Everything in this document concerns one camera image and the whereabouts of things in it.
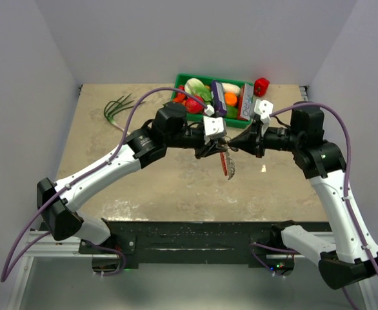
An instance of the box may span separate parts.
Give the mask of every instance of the box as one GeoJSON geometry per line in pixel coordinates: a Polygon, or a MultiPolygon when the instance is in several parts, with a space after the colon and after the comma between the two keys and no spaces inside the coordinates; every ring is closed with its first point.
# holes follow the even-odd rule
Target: box
{"type": "MultiPolygon", "coordinates": [[[[234,85],[237,85],[239,87],[242,87],[245,83],[249,84],[251,86],[254,85],[253,83],[244,82],[244,81],[234,81],[234,80],[231,80],[231,79],[219,79],[219,78],[216,78],[216,77],[197,76],[197,75],[193,75],[193,74],[180,73],[176,77],[175,88],[177,88],[179,85],[184,85],[189,79],[192,79],[192,78],[199,79],[205,85],[209,85],[213,80],[219,81],[221,83],[234,84],[234,85]]],[[[176,95],[175,95],[175,92],[174,92],[172,94],[171,99],[174,99],[175,96],[176,95]]],[[[202,114],[188,113],[186,118],[188,119],[188,121],[200,121],[200,120],[202,120],[203,115],[202,114]]],[[[250,120],[249,121],[239,121],[238,119],[230,119],[230,118],[224,118],[224,120],[225,120],[226,126],[236,127],[236,128],[246,128],[251,123],[250,120]]]]}

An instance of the robotic arm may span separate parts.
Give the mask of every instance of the robotic arm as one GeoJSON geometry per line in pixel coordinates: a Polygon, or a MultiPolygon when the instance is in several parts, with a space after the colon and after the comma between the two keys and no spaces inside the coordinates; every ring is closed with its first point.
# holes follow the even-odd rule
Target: robotic arm
{"type": "MultiPolygon", "coordinates": [[[[251,125],[228,146],[262,158],[266,149],[292,152],[297,166],[304,172],[321,199],[327,213],[335,244],[325,242],[289,221],[274,225],[267,245],[298,251],[318,265],[324,281],[333,289],[363,280],[375,274],[370,258],[350,216],[345,200],[353,211],[368,247],[378,265],[378,245],[368,232],[351,190],[344,196],[346,163],[338,146],[323,139],[324,114],[317,107],[295,108],[288,128],[269,127],[273,105],[261,101],[254,107],[251,125]]],[[[203,122],[190,127],[186,109],[167,103],[140,129],[129,135],[120,152],[110,161],[114,150],[89,167],[52,183],[43,179],[37,184],[37,205],[66,187],[49,208],[42,212],[49,231],[56,240],[77,236],[94,244],[109,244],[110,227],[104,219],[89,218],[80,211],[85,201],[115,180],[145,168],[166,155],[168,147],[194,149],[197,159],[226,151],[226,128],[222,118],[204,116],[203,122]],[[70,180],[107,161],[107,165],[70,186],[70,180]]]]}

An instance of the white wall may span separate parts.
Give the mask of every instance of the white wall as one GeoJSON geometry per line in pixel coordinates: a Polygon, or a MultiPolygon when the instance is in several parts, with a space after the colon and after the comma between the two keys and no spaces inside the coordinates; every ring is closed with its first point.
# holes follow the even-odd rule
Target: white wall
{"type": "MultiPolygon", "coordinates": [[[[310,99],[337,109],[352,138],[351,183],[378,243],[378,1],[359,0],[310,85],[310,99]]],[[[335,121],[326,137],[344,146],[335,121]]]]}
{"type": "MultiPolygon", "coordinates": [[[[57,172],[76,88],[36,3],[1,0],[0,274],[12,241],[35,211],[36,183],[57,172]]],[[[0,283],[0,309],[14,278],[0,283]]]]}
{"type": "Polygon", "coordinates": [[[82,83],[180,72],[307,85],[356,0],[36,0],[82,83]]]}

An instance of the wooden tabletop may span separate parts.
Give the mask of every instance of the wooden tabletop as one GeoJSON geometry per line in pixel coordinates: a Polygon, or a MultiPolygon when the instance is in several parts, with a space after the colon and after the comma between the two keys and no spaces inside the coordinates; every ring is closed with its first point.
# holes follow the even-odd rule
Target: wooden tabletop
{"type": "MultiPolygon", "coordinates": [[[[61,160],[58,178],[73,174],[107,154],[122,132],[103,116],[105,105],[122,95],[137,100],[144,93],[169,84],[83,85],[61,160]]],[[[135,113],[130,127],[153,118],[171,92],[151,95],[135,113]]],[[[297,85],[270,85],[265,99],[275,110],[302,100],[297,85]]],[[[124,125],[128,112],[115,118],[124,125]]],[[[290,114],[280,117],[289,123],[290,114]]],[[[272,121],[271,126],[278,126],[272,121]]],[[[241,129],[228,129],[234,137],[241,129]]],[[[219,155],[195,159],[194,150],[168,149],[166,157],[107,187],[82,208],[107,220],[151,221],[326,221],[317,195],[295,166],[292,154],[266,151],[263,159],[231,153],[235,176],[223,175],[219,155]]]]}

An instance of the table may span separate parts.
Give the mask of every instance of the table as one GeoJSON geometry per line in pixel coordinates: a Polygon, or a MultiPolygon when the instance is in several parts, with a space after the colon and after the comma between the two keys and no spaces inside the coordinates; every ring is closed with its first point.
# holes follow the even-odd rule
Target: table
{"type": "MultiPolygon", "coordinates": [[[[112,150],[122,132],[103,116],[105,105],[132,93],[170,84],[85,84],[61,160],[58,178],[71,175],[112,150]]],[[[171,92],[158,92],[135,113],[130,127],[139,128],[168,102],[171,92]]],[[[265,99],[275,110],[302,100],[297,85],[270,85],[265,99]]],[[[116,116],[124,125],[128,111],[116,116]]],[[[289,123],[290,113],[280,117],[289,123]]],[[[278,126],[275,120],[271,126],[278,126]]],[[[241,129],[228,129],[234,137],[241,129]]],[[[315,191],[295,166],[292,154],[266,151],[263,159],[232,153],[236,172],[228,181],[219,155],[197,160],[193,150],[168,149],[166,157],[116,181],[85,203],[82,211],[107,220],[134,221],[326,221],[315,191]]]]}

